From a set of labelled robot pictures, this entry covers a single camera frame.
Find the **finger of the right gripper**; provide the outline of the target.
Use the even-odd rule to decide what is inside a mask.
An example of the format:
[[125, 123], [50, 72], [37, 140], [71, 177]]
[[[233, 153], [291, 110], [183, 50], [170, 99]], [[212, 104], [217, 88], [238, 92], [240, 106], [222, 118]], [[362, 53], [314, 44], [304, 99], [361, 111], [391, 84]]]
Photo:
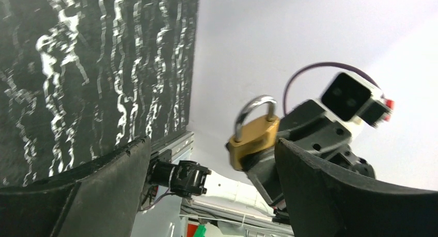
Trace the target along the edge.
[[244, 158], [244, 172], [269, 206], [286, 207], [276, 169], [274, 150], [262, 150], [247, 155]]

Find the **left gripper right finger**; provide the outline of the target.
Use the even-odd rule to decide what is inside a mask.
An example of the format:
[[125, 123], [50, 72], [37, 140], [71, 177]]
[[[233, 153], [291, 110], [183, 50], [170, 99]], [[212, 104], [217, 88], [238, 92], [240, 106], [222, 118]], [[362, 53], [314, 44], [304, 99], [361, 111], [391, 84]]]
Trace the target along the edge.
[[437, 192], [372, 179], [279, 139], [275, 165], [295, 236], [437, 236]]

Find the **small brass padlock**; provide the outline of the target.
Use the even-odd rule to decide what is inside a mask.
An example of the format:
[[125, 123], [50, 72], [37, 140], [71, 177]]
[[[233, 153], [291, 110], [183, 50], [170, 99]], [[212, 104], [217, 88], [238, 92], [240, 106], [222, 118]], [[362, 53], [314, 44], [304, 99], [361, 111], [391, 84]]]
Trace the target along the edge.
[[[267, 105], [267, 113], [245, 124], [248, 115], [256, 108]], [[260, 95], [247, 102], [240, 110], [234, 123], [234, 134], [226, 144], [230, 165], [234, 170], [242, 171], [242, 159], [250, 154], [272, 147], [280, 118], [275, 115], [277, 101], [269, 95]]]

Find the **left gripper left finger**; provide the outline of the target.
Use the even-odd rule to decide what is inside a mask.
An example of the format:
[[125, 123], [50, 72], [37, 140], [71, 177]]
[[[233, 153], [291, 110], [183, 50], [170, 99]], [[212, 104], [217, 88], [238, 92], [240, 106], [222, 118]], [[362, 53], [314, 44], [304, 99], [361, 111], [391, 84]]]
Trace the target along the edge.
[[26, 187], [1, 189], [1, 236], [130, 236], [151, 143], [110, 154]]

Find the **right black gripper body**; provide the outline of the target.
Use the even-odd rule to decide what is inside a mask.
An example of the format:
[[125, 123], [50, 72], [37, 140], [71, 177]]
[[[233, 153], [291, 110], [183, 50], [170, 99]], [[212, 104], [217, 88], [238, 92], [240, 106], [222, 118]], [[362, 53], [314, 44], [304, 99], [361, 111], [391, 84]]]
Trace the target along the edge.
[[321, 159], [375, 179], [374, 168], [351, 150], [351, 131], [339, 121], [330, 120], [326, 113], [317, 102], [307, 100], [281, 119], [277, 137]]

